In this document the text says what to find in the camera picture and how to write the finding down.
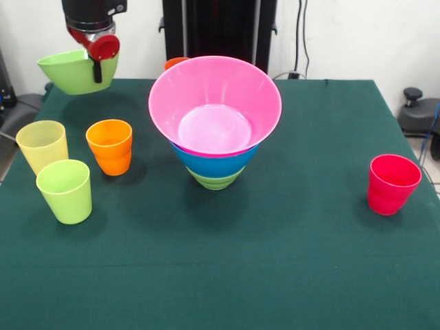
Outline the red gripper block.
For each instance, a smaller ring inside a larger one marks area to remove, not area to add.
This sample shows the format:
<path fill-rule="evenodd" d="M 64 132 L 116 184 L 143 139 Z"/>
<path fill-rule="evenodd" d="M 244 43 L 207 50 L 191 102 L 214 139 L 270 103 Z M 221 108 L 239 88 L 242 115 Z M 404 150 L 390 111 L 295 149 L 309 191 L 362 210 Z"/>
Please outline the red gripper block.
<path fill-rule="evenodd" d="M 93 79 L 95 83 L 102 82 L 102 68 L 100 61 L 114 58 L 120 51 L 120 41 L 116 36 L 116 27 L 98 31 L 80 31 L 72 27 L 67 28 L 74 40 L 81 44 L 93 61 Z"/>

